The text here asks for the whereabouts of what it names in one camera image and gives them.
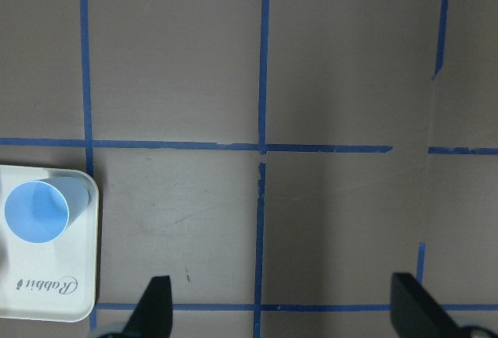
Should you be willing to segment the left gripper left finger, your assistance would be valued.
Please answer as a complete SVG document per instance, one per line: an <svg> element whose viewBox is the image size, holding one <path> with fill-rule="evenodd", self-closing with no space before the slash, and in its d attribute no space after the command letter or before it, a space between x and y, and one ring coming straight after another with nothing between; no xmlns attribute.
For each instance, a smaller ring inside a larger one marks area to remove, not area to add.
<svg viewBox="0 0 498 338"><path fill-rule="evenodd" d="M122 330L123 337L167 338L173 328L173 300L169 276L155 276Z"/></svg>

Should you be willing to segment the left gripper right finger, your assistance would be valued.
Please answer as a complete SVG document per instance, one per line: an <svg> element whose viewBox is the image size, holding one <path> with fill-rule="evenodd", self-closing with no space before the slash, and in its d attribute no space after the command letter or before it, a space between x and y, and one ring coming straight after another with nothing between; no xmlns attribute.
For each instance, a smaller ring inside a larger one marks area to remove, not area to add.
<svg viewBox="0 0 498 338"><path fill-rule="evenodd" d="M471 337L411 273L391 275L391 324L398 337Z"/></svg>

